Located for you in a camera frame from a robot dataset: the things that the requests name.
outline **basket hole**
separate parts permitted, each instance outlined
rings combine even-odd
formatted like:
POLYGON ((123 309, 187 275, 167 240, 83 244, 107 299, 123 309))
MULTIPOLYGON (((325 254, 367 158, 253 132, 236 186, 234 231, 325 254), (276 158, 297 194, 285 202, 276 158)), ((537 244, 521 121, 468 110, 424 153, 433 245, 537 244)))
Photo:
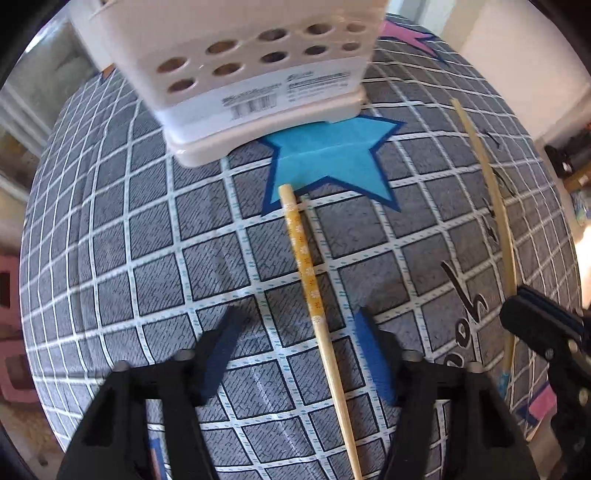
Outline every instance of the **basket hole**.
POLYGON ((217 53, 223 53, 231 50, 238 45, 238 40, 221 40, 215 42, 213 45, 208 46, 206 52, 215 55, 217 53))
POLYGON ((168 87, 168 92, 182 92, 183 90, 191 88, 193 85, 195 85, 195 79, 182 79, 178 82, 174 82, 170 87, 168 87))
POLYGON ((213 71, 213 74, 216 77, 223 77, 225 75, 230 75, 231 73, 237 72, 242 67, 241 63, 225 63, 221 67, 218 67, 213 71))
POLYGON ((351 22, 347 25, 347 31, 351 33, 360 33, 365 30, 365 25, 361 22, 351 22))
POLYGON ((268 53, 267 55, 263 55, 261 57, 261 62, 263 63, 275 63, 276 61, 281 61, 284 58, 287 58, 286 51, 274 51, 272 53, 268 53))
POLYGON ((285 37, 286 35, 287 30, 283 28, 273 28, 271 30, 265 30, 258 36, 258 38, 262 41, 275 41, 285 37))
POLYGON ((356 41, 350 41, 350 42, 343 44, 343 50, 344 51, 354 51, 354 50, 358 50, 360 46, 361 46, 361 43, 356 42, 356 41))
POLYGON ((187 63, 187 57, 173 57, 162 62, 156 71, 158 73, 169 73, 178 70, 180 67, 187 63))
POLYGON ((323 33, 327 33, 332 30, 332 27, 328 23, 315 23, 314 25, 310 25, 306 28, 306 31, 310 35, 322 35, 323 33))
POLYGON ((326 45, 312 45, 304 50, 304 54, 306 55, 320 55, 324 53, 329 48, 326 45))

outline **yellow patterned chopstick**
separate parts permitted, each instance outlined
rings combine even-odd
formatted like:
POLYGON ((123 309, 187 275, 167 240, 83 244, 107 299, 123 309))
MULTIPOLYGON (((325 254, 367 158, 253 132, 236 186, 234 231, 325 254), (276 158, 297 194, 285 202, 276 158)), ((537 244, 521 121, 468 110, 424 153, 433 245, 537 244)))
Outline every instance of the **yellow patterned chopstick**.
POLYGON ((304 296, 306 297, 310 318, 312 319, 314 334, 318 340, 318 349, 329 383, 330 394, 335 402, 336 416, 339 421, 340 431, 343 434, 343 440, 345 441, 345 448, 347 449, 349 462, 353 470, 353 477, 355 480, 361 480, 361 467, 359 465, 359 457, 357 456, 357 448, 355 447, 351 419, 347 410, 345 392, 340 380, 339 366, 337 365, 335 351, 330 340, 330 332, 326 323, 322 297, 320 296, 316 274, 314 273, 314 264, 312 263, 310 250, 308 249, 308 240, 304 232, 304 226, 301 223, 300 212, 298 211, 295 200, 296 196, 291 185, 286 184, 279 187, 279 198, 281 199, 281 206, 285 213, 285 222, 291 240, 291 248, 301 275, 304 296))

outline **blue tape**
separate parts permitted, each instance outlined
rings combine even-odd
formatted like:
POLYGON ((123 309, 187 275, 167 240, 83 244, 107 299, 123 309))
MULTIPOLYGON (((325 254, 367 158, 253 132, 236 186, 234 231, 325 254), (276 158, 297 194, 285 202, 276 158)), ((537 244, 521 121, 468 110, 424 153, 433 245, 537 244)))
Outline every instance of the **blue tape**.
POLYGON ((507 396, 507 390, 509 389, 509 380, 511 379, 511 373, 501 374, 499 379, 499 395, 504 400, 507 396))

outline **gray grid mat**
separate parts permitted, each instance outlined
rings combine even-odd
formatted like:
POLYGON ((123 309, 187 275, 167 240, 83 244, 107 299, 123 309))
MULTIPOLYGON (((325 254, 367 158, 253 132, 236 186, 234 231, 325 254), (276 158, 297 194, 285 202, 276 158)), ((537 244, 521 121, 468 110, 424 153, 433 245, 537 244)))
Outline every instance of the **gray grid mat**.
MULTIPOLYGON (((301 202, 367 478, 379 473, 398 412, 377 397, 352 309, 367 304, 429 360, 476 359, 495 379, 501 367, 501 252, 452 96, 505 180, 519 278, 566 307, 581 303, 571 234, 531 137, 464 58, 429 44, 446 64, 378 41, 364 80, 365 113, 406 122, 378 153, 402 213, 333 186, 301 202), (471 299, 486 300, 480 322, 469 319, 467 348, 455 331, 468 315, 442 261, 471 299)), ((115 361, 163 361, 232 303, 252 323, 217 398, 198 409, 220 478, 351 478, 282 213, 259 214, 269 149, 252 142, 181 168, 119 72, 80 88, 48 144, 25 218, 21 309, 35 385, 61 445, 115 361)), ((544 360, 519 343, 512 410, 544 381, 544 360)), ((434 414, 431 480, 445 454, 447 406, 434 414)), ((158 405, 149 407, 150 435, 163 439, 158 405)))

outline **blue star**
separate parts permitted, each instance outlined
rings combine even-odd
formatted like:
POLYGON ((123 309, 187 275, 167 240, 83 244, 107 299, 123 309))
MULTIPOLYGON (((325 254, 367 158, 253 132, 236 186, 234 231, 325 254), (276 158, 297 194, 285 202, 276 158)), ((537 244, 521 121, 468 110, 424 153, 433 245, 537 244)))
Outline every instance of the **blue star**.
POLYGON ((376 152, 403 125, 359 115, 334 124, 300 125, 263 137, 260 141, 274 153, 262 214, 280 207, 277 189, 285 183, 296 195, 334 183, 400 211, 376 152))

